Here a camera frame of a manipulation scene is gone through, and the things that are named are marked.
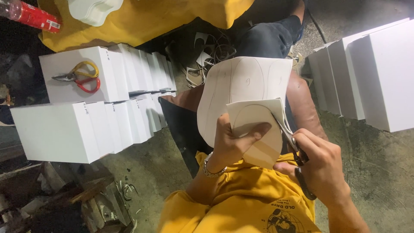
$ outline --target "person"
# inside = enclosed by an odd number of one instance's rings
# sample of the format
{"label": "person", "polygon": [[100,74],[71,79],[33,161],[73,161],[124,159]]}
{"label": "person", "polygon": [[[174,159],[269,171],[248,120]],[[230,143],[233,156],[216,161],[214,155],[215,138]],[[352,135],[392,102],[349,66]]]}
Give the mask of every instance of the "person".
{"label": "person", "polygon": [[[290,17],[251,27],[238,44],[237,56],[286,57],[290,46],[301,37],[305,7],[299,1]],[[342,172],[341,148],[327,140],[314,105],[301,107],[303,98],[293,94],[304,86],[303,80],[292,75],[291,80],[286,96],[299,128],[293,138],[309,157],[301,167],[302,173],[309,190],[328,209],[330,232],[370,232],[352,202]],[[306,95],[311,100],[309,89]],[[301,113],[301,109],[313,111],[316,118]],[[297,164],[292,153],[280,155],[273,170],[253,166],[242,159],[270,128],[269,123],[261,123],[237,138],[231,132],[228,114],[221,115],[217,120],[213,152],[208,159],[205,153],[196,155],[200,164],[197,175],[185,191],[176,191],[167,197],[157,232],[320,232],[315,225],[315,203],[304,196],[295,177]]]}

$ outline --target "stack of white boxes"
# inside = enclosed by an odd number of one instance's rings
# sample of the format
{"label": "stack of white boxes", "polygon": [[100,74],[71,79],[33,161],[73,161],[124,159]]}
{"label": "stack of white boxes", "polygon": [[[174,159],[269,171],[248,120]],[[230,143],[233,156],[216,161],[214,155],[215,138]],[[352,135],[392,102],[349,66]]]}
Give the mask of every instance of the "stack of white boxes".
{"label": "stack of white boxes", "polygon": [[403,19],[315,49],[319,108],[390,132],[414,128],[414,20]]}
{"label": "stack of white boxes", "polygon": [[[119,44],[39,58],[51,103],[11,109],[27,159],[91,163],[167,126],[158,97],[175,96],[176,86],[165,56]],[[82,61],[99,69],[101,88],[94,94],[52,79]],[[82,71],[93,73],[89,66]]]}

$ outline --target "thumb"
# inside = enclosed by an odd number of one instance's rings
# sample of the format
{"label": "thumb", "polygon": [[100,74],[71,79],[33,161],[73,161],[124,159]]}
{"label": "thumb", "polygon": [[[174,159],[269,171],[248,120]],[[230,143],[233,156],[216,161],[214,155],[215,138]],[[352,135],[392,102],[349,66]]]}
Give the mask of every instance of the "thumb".
{"label": "thumb", "polygon": [[271,129],[272,125],[265,122],[256,125],[245,136],[236,139],[236,145],[240,148],[242,153],[245,153],[249,148],[257,141],[263,138],[263,136]]}
{"label": "thumb", "polygon": [[295,168],[297,168],[297,166],[295,165],[291,165],[288,163],[275,163],[275,165],[273,165],[273,169],[275,171],[278,171],[284,175],[289,176],[289,178],[295,182],[295,183],[299,183],[298,180],[296,179],[295,176]]}

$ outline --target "yellow cloth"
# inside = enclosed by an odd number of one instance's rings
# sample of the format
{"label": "yellow cloth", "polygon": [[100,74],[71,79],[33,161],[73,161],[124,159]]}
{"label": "yellow cloth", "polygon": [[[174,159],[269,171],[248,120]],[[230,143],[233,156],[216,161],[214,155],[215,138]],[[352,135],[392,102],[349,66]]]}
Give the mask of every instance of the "yellow cloth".
{"label": "yellow cloth", "polygon": [[67,0],[38,0],[39,7],[61,16],[60,32],[40,33],[41,41],[55,52],[109,42],[138,46],[167,33],[196,17],[219,28],[230,28],[254,0],[124,0],[121,8],[109,13],[105,23],[93,27],[74,19]]}
{"label": "yellow cloth", "polygon": [[[206,156],[197,154],[199,164]],[[280,156],[278,162],[296,165],[293,154]],[[288,176],[241,160],[220,178],[212,206],[196,203],[184,191],[172,193],[157,232],[320,232],[314,222],[315,202]]]}

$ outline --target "silver bracelet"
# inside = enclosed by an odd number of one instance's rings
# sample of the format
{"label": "silver bracelet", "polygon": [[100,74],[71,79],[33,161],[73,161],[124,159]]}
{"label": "silver bracelet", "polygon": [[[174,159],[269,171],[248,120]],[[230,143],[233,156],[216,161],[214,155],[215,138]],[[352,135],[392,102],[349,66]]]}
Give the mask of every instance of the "silver bracelet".
{"label": "silver bracelet", "polygon": [[207,158],[204,160],[204,165],[203,165],[203,172],[204,172],[204,175],[206,175],[208,178],[219,178],[226,170],[227,170],[227,167],[225,167],[225,168],[223,168],[223,170],[221,170],[220,172],[218,172],[218,173],[211,173],[211,172],[209,172],[208,170],[207,170],[207,162],[208,162],[208,160],[210,159],[210,157],[211,157],[211,155],[213,154],[213,152],[211,152],[208,156],[207,156]]}

